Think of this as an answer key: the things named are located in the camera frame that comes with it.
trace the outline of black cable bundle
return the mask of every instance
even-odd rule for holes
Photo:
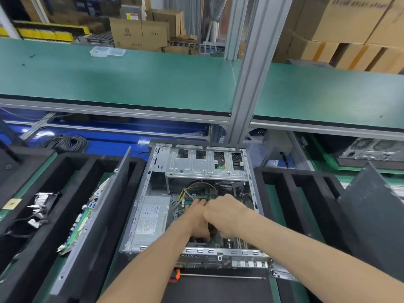
[[[60,134],[50,137],[46,142],[40,144],[39,147],[54,149],[58,153],[84,153],[88,147],[88,140],[79,135],[69,136],[67,134]]]

